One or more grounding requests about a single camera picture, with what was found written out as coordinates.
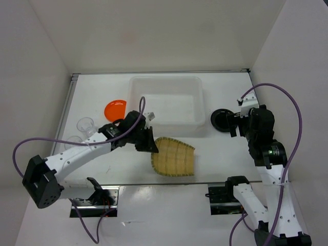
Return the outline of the black round plate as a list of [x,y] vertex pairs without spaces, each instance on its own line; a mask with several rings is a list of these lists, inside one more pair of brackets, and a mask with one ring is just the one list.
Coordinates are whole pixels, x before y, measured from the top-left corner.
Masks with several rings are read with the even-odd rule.
[[227,120],[227,115],[232,114],[234,116],[239,116],[237,113],[233,113],[228,109],[217,109],[211,115],[212,126],[221,133],[230,133],[231,128]]

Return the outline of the woven bamboo basket tray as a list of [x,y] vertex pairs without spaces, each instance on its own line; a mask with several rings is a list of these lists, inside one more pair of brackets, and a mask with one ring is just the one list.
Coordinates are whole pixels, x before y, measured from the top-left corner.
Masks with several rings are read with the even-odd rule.
[[151,154],[151,165],[157,174],[168,177],[194,175],[193,146],[170,137],[159,137],[155,144],[159,152]]

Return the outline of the orange plastic plate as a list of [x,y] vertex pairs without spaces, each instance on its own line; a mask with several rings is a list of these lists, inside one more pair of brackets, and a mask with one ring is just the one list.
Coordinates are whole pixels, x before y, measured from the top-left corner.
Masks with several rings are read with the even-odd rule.
[[110,122],[123,119],[125,116],[126,104],[127,102],[122,99],[111,101],[104,109],[105,118]]

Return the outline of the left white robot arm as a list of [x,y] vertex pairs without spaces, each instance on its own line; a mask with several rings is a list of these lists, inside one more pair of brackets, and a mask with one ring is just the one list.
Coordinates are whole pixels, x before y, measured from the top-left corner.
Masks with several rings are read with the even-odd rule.
[[77,183],[64,183],[65,178],[90,161],[108,154],[126,144],[134,145],[138,152],[158,153],[150,121],[154,113],[131,111],[124,119],[106,124],[81,142],[59,154],[41,158],[32,157],[23,177],[23,186],[39,209],[54,204],[59,199],[83,199],[98,205],[106,201],[109,192],[93,177]]

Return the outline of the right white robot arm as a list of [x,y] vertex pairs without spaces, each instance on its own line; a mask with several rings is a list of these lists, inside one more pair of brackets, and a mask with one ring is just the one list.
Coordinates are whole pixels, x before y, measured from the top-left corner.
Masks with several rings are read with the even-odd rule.
[[273,113],[262,105],[250,109],[245,116],[229,113],[227,121],[231,136],[239,130],[247,139],[264,187],[265,206],[244,176],[229,177],[224,190],[226,199],[238,200],[251,219],[256,245],[311,245],[311,237],[303,232],[295,213],[285,148],[274,139]]

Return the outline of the translucent plastic bin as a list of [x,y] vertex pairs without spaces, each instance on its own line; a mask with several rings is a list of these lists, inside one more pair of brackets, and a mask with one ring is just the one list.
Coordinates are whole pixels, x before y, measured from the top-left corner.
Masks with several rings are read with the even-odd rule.
[[206,116],[202,81],[196,76],[135,76],[130,79],[126,111],[138,110],[146,99],[145,113],[155,131],[193,132],[202,127]]

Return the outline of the clear plastic cup upper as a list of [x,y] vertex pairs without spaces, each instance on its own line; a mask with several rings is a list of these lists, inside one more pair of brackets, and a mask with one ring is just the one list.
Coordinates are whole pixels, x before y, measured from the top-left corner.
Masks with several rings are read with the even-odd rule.
[[81,118],[77,122],[76,127],[85,137],[90,137],[97,132],[94,120],[90,117]]

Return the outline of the clear plastic cup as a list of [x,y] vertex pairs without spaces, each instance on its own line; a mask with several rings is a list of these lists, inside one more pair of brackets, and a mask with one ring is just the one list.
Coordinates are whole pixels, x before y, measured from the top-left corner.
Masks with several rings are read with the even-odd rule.
[[[83,139],[77,135],[74,135],[74,136],[70,136],[69,138],[66,139],[67,142],[73,142],[73,143],[82,143],[83,142]],[[64,144],[64,148],[65,150],[68,150],[72,147],[74,147],[75,145],[72,145],[72,144],[68,144],[68,143],[65,143]]]
[[90,137],[97,132],[94,120],[90,117],[81,118],[77,122],[76,127],[85,137]]

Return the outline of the clear plastic cup lower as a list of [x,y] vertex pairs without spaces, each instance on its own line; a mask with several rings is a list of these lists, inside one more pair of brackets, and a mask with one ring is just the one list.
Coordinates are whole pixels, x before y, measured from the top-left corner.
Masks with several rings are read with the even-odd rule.
[[[69,138],[66,139],[67,142],[73,142],[73,143],[82,143],[83,142],[83,139],[77,135],[74,135],[74,136],[70,136]],[[64,148],[65,150],[68,150],[72,147],[74,147],[75,145],[72,145],[72,144],[68,144],[68,143],[65,143],[64,144]]]

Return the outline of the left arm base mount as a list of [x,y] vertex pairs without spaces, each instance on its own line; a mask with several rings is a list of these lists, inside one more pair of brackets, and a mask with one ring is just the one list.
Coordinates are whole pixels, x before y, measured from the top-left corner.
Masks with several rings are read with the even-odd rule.
[[117,217],[119,186],[102,186],[105,194],[97,200],[74,199],[82,218]]

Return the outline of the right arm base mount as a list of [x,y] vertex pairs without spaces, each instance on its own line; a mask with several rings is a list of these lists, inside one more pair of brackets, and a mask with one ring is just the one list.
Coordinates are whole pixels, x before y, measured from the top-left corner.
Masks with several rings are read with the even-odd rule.
[[209,184],[205,194],[210,202],[211,215],[241,214],[243,207],[235,198],[229,196],[224,184]]

